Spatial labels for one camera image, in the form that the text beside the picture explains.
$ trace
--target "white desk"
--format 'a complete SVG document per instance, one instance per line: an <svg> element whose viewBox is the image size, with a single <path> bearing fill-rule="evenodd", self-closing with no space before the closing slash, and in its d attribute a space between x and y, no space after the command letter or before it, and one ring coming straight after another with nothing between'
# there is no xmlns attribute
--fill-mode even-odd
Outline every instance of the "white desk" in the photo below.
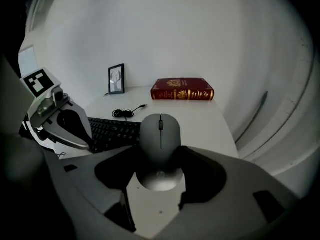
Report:
<svg viewBox="0 0 320 240"><path fill-rule="evenodd" d="M112 112L117 109L134 110L134 117L129 122L142 122L151 114L169 114L177 119L181 130L181 143L184 146L214 151L226 156L238 158L235 142L227 123L213 101L197 100L152 100L151 87L129 88L125 94L100 97L85 108L88 117L119 120ZM61 158L79 157L91 154L56 143L55 152L66 152ZM179 213L178 204L181 194L186 191L185 177L174 188L165 192L153 192L144 188L133 175L127 186L131 214L135 223L135 234L153 238Z"/></svg>

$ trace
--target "red book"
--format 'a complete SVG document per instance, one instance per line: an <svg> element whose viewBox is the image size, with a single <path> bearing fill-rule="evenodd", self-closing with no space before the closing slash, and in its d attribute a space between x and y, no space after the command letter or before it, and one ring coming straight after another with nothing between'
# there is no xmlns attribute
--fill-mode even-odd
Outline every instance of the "red book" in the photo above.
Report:
<svg viewBox="0 0 320 240"><path fill-rule="evenodd" d="M153 100L212 101L215 91L203 78L158 79L151 89Z"/></svg>

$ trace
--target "keyboard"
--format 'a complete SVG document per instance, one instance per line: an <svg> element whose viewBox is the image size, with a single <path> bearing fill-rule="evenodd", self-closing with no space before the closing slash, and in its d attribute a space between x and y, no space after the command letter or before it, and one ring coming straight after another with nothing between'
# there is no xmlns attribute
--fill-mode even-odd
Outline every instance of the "keyboard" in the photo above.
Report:
<svg viewBox="0 0 320 240"><path fill-rule="evenodd" d="M92 130L90 152L100 153L139 144L140 122L116 121L88 117Z"/></svg>

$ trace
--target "picture frame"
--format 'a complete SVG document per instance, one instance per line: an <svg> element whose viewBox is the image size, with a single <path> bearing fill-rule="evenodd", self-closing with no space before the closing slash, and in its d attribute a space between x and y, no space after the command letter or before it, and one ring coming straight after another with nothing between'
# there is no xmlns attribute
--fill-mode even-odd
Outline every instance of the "picture frame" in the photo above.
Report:
<svg viewBox="0 0 320 240"><path fill-rule="evenodd" d="M116 65L108 69L109 94L125 93L125 64Z"/></svg>

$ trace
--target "gray wireless mouse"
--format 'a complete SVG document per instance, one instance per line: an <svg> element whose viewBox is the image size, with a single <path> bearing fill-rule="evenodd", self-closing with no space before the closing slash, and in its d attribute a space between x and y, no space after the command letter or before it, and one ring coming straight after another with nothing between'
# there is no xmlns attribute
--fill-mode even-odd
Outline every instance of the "gray wireless mouse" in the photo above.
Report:
<svg viewBox="0 0 320 240"><path fill-rule="evenodd" d="M140 148L146 163L136 172L140 183L153 191L173 189L181 180L181 168L173 167L171 158L181 146L178 121L168 114L151 114L140 126Z"/></svg>

